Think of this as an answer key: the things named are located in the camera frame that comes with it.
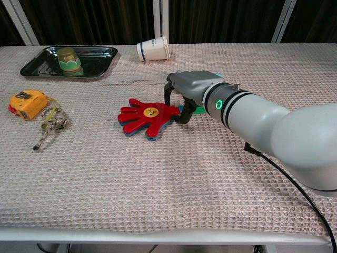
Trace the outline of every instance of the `tape measure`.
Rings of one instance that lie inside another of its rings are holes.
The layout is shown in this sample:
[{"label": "tape measure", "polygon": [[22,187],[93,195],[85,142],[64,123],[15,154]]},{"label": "tape measure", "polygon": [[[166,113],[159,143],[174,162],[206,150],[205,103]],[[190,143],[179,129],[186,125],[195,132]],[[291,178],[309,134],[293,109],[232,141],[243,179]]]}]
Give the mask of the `tape measure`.
[{"label": "tape measure", "polygon": [[24,120],[31,120],[46,107],[48,100],[54,101],[42,91],[25,90],[11,97],[8,109],[20,115]]}]

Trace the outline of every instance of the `metal tray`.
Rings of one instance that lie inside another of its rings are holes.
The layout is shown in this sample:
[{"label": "metal tray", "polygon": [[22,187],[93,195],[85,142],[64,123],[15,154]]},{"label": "metal tray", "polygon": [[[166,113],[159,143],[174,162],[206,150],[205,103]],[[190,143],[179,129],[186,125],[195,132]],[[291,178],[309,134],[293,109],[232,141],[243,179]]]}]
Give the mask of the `metal tray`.
[{"label": "metal tray", "polygon": [[75,73],[61,70],[56,51],[67,46],[49,46],[20,71],[23,76],[96,78],[104,74],[118,50],[105,46],[71,46],[81,60],[82,70]]}]

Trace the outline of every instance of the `black cable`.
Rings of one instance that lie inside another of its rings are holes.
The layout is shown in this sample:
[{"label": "black cable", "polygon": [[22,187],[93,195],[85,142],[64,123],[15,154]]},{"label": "black cable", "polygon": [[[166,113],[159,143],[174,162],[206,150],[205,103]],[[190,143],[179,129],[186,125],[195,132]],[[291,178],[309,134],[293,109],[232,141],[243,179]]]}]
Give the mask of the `black cable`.
[{"label": "black cable", "polygon": [[333,235],[333,232],[331,230],[331,227],[328,223],[328,221],[326,220],[325,216],[322,214],[322,212],[319,210],[319,208],[316,206],[316,204],[314,203],[314,201],[309,197],[309,195],[302,189],[302,187],[288,174],[286,173],[280,166],[278,166],[276,163],[274,163],[272,160],[270,160],[268,157],[266,157],[264,154],[262,154],[260,151],[254,149],[251,147],[251,145],[249,143],[245,143],[244,145],[244,150],[252,153],[258,157],[263,158],[265,161],[267,161],[268,163],[270,163],[272,166],[274,166],[279,172],[281,172],[283,175],[285,175],[286,178],[288,178],[288,180],[301,192],[301,194],[303,194],[303,196],[306,198],[306,200],[311,204],[312,208],[315,210],[315,212],[318,214],[318,216],[321,218],[321,220],[323,221],[328,234],[330,236],[331,239],[331,244],[332,244],[332,252],[333,253],[337,253],[337,246],[336,246],[336,241],[335,241],[335,237]]},{"label": "black cable", "polygon": [[261,251],[261,245],[255,245],[255,247],[254,247],[254,253],[263,253]]},{"label": "black cable", "polygon": [[158,244],[153,245],[153,247],[148,251],[148,253],[152,253],[157,246]]},{"label": "black cable", "polygon": [[41,250],[42,252],[44,252],[44,253],[51,253],[51,252],[45,250],[44,248],[42,248],[41,244],[36,244],[36,245],[37,245],[38,249]]},{"label": "black cable", "polygon": [[[41,250],[42,252],[44,252],[44,253],[51,253],[51,252],[45,250],[44,248],[42,248],[41,244],[36,244],[36,245],[37,245],[38,249]],[[71,244],[68,244],[67,253],[70,252],[70,246],[71,246]]]}]

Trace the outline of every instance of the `dark curtain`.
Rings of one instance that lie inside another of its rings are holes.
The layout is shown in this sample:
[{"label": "dark curtain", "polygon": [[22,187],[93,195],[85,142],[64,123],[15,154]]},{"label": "dark curtain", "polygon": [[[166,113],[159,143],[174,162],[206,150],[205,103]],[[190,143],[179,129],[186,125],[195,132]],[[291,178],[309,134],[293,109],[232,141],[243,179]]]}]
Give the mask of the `dark curtain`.
[{"label": "dark curtain", "polygon": [[16,30],[5,6],[0,1],[0,46],[24,46],[19,32]]},{"label": "dark curtain", "polygon": [[337,0],[297,0],[282,42],[337,43]]},{"label": "dark curtain", "polygon": [[170,0],[170,43],[271,42],[284,0]]},{"label": "dark curtain", "polygon": [[152,0],[19,0],[41,45],[136,44],[154,37]]}]

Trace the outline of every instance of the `textured tablecloth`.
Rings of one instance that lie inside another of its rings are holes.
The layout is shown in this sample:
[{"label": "textured tablecloth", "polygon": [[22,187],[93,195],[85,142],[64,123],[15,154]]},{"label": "textured tablecloth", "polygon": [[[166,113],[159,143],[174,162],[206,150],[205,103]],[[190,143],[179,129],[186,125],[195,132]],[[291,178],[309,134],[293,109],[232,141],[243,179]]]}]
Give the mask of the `textured tablecloth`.
[{"label": "textured tablecloth", "polygon": [[[166,76],[181,69],[221,72],[290,110],[337,102],[336,44],[170,45],[171,60],[154,62],[140,62],[136,46],[116,46],[97,80],[20,76],[43,48],[0,48],[0,226],[326,235],[286,178],[208,115],[173,123],[155,142],[144,132],[126,137],[117,115],[129,98],[163,102]],[[42,119],[26,122],[7,109],[24,89],[57,98],[71,119],[40,152],[32,147]],[[337,232],[337,200],[310,195]]]}]

